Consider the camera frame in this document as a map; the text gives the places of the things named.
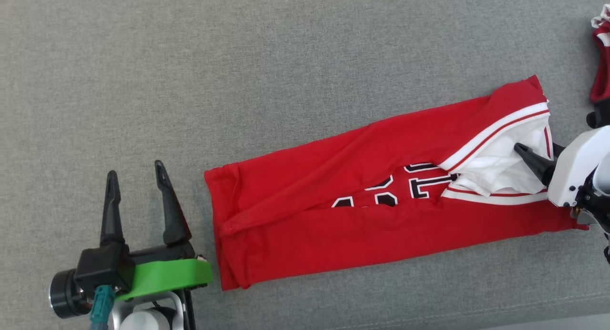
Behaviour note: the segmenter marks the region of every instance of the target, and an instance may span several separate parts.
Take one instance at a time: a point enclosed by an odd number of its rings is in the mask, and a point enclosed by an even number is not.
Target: clothing
[[[590,99],[599,102],[610,98],[610,4],[605,4],[601,15],[591,20],[593,41],[600,49],[600,65],[595,75]]]
[[[551,157],[548,118],[532,76],[205,172],[223,290],[585,229],[512,149]]]

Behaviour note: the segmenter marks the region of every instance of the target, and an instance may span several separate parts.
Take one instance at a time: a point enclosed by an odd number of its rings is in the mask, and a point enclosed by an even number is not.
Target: gray couch
[[[554,140],[588,129],[608,0],[6,0],[3,329],[85,329],[48,307],[94,247],[105,174],[124,234],[161,244],[165,163],[215,270],[204,170],[538,74]],[[608,312],[601,231],[511,239],[386,265],[193,294],[201,329],[439,329]]]

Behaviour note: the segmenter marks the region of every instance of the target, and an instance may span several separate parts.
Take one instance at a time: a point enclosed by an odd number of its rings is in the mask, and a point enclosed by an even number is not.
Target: green plastic bracket
[[[135,266],[133,288],[117,300],[142,297],[164,291],[187,289],[212,282],[210,263],[198,259],[155,261]]]

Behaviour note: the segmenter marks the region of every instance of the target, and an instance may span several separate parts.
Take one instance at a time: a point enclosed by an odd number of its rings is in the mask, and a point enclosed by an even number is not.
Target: teal cable
[[[114,288],[110,285],[101,285],[95,289],[93,306],[89,313],[91,330],[108,330],[108,317],[116,299]]]

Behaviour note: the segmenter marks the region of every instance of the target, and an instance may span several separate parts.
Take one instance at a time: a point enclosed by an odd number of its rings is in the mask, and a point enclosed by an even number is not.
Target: camera lens
[[[86,315],[91,310],[87,298],[74,282],[75,271],[71,269],[55,274],[49,288],[51,308],[61,319]]]

